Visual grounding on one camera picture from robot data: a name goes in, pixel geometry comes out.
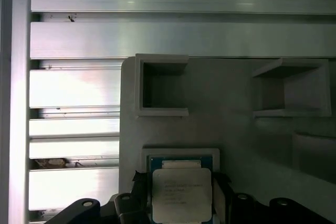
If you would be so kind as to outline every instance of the square opening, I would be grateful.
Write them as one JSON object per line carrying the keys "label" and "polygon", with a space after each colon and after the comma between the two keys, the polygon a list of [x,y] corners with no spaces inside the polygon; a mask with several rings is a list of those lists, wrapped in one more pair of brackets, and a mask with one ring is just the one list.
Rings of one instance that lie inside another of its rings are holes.
{"label": "square opening", "polygon": [[256,116],[330,114],[328,71],[320,62],[280,61],[255,71],[260,81]]}
{"label": "square opening", "polygon": [[144,108],[185,108],[182,74],[185,64],[143,63]]}

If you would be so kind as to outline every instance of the metal bar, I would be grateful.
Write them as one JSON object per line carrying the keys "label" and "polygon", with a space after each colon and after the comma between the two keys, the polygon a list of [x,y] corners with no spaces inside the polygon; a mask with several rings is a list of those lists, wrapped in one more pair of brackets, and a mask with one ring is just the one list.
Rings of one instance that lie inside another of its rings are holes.
{"label": "metal bar", "polygon": [[12,0],[0,0],[0,223],[8,223]]}
{"label": "metal bar", "polygon": [[31,0],[31,11],[331,15],[336,0]]}
{"label": "metal bar", "polygon": [[118,118],[120,106],[60,107],[38,110],[40,119]]}
{"label": "metal bar", "polygon": [[118,168],[30,171],[29,210],[65,208],[80,198],[94,198],[104,205],[118,193],[118,172]]}
{"label": "metal bar", "polygon": [[119,156],[119,137],[40,138],[30,141],[29,158]]}
{"label": "metal bar", "polygon": [[29,105],[31,108],[119,106],[120,72],[120,69],[32,70]]}
{"label": "metal bar", "polygon": [[26,224],[28,221],[29,40],[30,0],[13,0],[9,224]]}
{"label": "metal bar", "polygon": [[334,57],[334,24],[129,22],[32,23],[31,58]]}
{"label": "metal bar", "polygon": [[29,135],[31,138],[119,136],[119,118],[30,120]]}
{"label": "metal bar", "polygon": [[91,59],[91,60],[43,60],[41,69],[74,70],[74,69],[121,69],[123,59]]}

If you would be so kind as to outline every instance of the metal slat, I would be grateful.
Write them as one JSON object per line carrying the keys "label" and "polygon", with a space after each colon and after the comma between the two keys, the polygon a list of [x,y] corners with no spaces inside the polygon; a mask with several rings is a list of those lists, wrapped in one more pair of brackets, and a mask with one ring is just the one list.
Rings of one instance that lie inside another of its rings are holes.
{"label": "metal slat", "polygon": [[119,156],[119,137],[40,138],[30,141],[29,158]]}
{"label": "metal slat", "polygon": [[118,172],[118,168],[30,171],[29,210],[65,208],[81,198],[104,205],[118,193]]}
{"label": "metal slat", "polygon": [[334,24],[32,23],[33,59],[187,54],[193,57],[334,57]]}
{"label": "metal slat", "polygon": [[29,121],[31,138],[66,136],[119,136],[119,118],[35,119]]}
{"label": "metal slat", "polygon": [[120,69],[32,70],[29,95],[31,108],[119,106]]}
{"label": "metal slat", "polygon": [[336,0],[31,0],[31,11],[330,15]]}

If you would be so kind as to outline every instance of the metal screw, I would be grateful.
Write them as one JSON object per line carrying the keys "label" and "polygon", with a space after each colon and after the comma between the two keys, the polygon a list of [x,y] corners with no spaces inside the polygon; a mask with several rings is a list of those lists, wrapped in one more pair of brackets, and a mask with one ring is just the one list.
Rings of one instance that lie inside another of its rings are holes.
{"label": "metal screw", "polygon": [[85,201],[84,203],[83,203],[83,206],[85,206],[85,207],[89,207],[89,206],[91,206],[93,203],[91,202],[91,201]]}
{"label": "metal screw", "polygon": [[282,206],[286,206],[286,205],[288,205],[287,201],[285,201],[285,200],[283,200],[283,199],[278,200],[278,204],[279,204],[279,205],[282,205]]}
{"label": "metal screw", "polygon": [[238,199],[247,199],[245,194],[238,194]]}

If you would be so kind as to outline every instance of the aluminum frame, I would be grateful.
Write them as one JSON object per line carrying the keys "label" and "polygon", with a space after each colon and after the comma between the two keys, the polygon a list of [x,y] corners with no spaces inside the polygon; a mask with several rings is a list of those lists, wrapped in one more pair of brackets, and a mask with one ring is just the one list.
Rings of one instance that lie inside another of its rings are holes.
{"label": "aluminum frame", "polygon": [[8,223],[28,221],[30,0],[13,0]]}

